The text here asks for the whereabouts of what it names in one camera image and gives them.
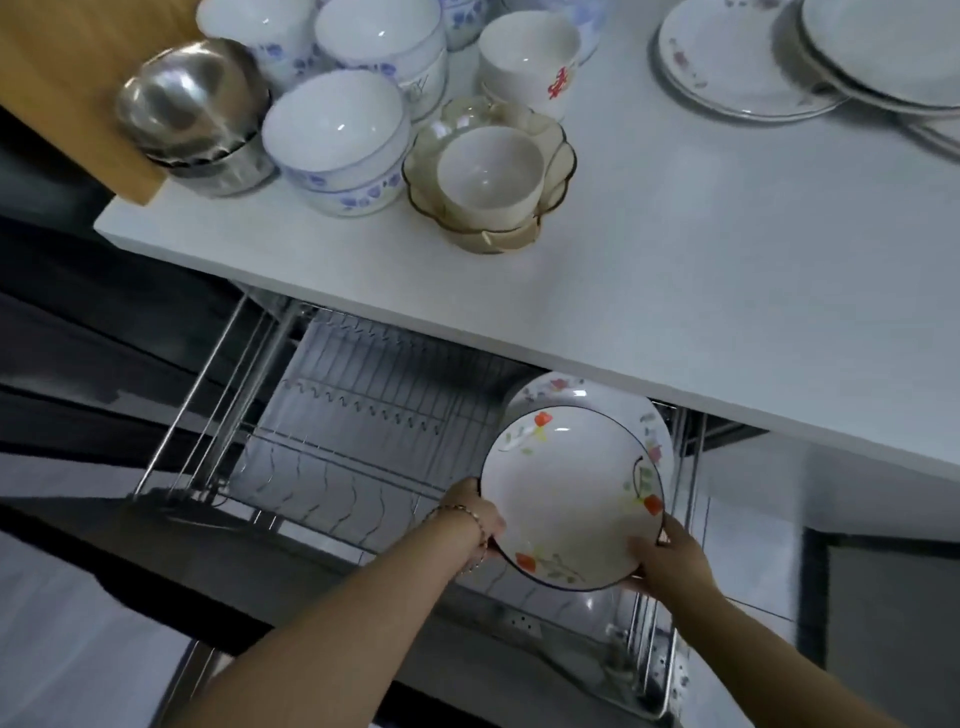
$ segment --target person's right hand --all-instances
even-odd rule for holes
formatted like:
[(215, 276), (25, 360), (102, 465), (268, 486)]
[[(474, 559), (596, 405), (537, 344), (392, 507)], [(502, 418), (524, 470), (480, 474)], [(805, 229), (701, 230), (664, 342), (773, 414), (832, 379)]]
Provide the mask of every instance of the person's right hand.
[(697, 540), (670, 514), (663, 514), (663, 531), (670, 540), (668, 544), (630, 539), (627, 548), (640, 562), (640, 568), (621, 586), (651, 596), (672, 613), (693, 600), (719, 594), (707, 556)]

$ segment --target beaded bracelet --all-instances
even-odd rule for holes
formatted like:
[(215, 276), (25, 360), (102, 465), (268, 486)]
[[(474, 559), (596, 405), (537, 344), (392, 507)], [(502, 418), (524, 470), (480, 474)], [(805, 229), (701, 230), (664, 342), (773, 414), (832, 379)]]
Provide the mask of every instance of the beaded bracelet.
[(483, 527), (483, 522), (480, 520), (480, 517), (477, 516), (475, 513), (473, 513), (473, 511), (471, 511), (465, 505), (438, 505), (436, 508), (433, 509), (433, 511), (430, 513), (430, 515), (427, 518), (433, 518), (440, 511), (460, 511), (462, 513), (466, 513), (468, 516), (470, 516), (472, 519), (476, 521), (477, 527), (480, 529), (479, 545), (483, 547), (483, 553), (480, 554), (480, 558), (477, 559), (475, 563), (471, 564), (469, 567), (464, 567), (464, 569), (460, 572), (461, 574), (470, 573), (471, 571), (479, 567), (481, 564), (483, 564), (483, 560), (487, 557), (487, 543), (490, 540), (490, 536), (487, 534), (487, 529)]

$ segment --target plate with pink flowers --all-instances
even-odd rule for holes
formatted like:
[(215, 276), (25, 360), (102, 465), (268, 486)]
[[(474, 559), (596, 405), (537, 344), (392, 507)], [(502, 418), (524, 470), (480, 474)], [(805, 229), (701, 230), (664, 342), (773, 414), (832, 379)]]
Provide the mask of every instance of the plate with pink flowers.
[(480, 475), (480, 495), (507, 522), (496, 544), (526, 576), (593, 592), (634, 573), (631, 537), (654, 542), (663, 488), (650, 453), (600, 412), (544, 407), (504, 426)]
[(533, 381), (514, 387), (504, 399), (500, 422), (512, 422), (538, 407), (572, 404), (613, 418), (630, 430), (643, 444), (668, 486), (673, 482), (674, 454), (670, 430), (654, 404), (605, 384), (561, 372), (547, 372)]

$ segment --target yellow wood surface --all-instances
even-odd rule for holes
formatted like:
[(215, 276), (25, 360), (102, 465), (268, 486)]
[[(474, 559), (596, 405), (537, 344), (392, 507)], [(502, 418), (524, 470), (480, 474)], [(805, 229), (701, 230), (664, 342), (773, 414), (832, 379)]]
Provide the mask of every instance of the yellow wood surface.
[(0, 0), (0, 104), (114, 193), (146, 205), (165, 175), (113, 100), (143, 61), (203, 37), (199, 0)]

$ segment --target open drawer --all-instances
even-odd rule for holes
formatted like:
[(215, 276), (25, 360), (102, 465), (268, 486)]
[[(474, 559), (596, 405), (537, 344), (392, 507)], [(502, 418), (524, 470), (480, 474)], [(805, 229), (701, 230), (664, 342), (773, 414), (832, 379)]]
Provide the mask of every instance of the open drawer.
[[(196, 519), (198, 505), (233, 499), (321, 534), (314, 543), (351, 567), (422, 521), (451, 483), (479, 474), (505, 395), (542, 371), (292, 300), (264, 312), (261, 324), (207, 437), (188, 458), (195, 465), (173, 479), (151, 467), (133, 497), (165, 489), (166, 512), (179, 518), (177, 504), (188, 504), (188, 520)], [(291, 339), (295, 353), (283, 361)], [(219, 343), (208, 365), (218, 350)], [(260, 392), (280, 371), (273, 393)], [(666, 506), (689, 521), (708, 418), (657, 407), (678, 462), (673, 482), (664, 484)], [(717, 438), (731, 437), (729, 424), (715, 429)], [(155, 462), (161, 453), (162, 446)], [(149, 501), (159, 502), (156, 496)], [(663, 717), (671, 700), (683, 698), (686, 681), (674, 680), (684, 670), (675, 630), (658, 619), (653, 603), (618, 588), (551, 590), (494, 559), (460, 576), (440, 612), (536, 655), (634, 716)]]

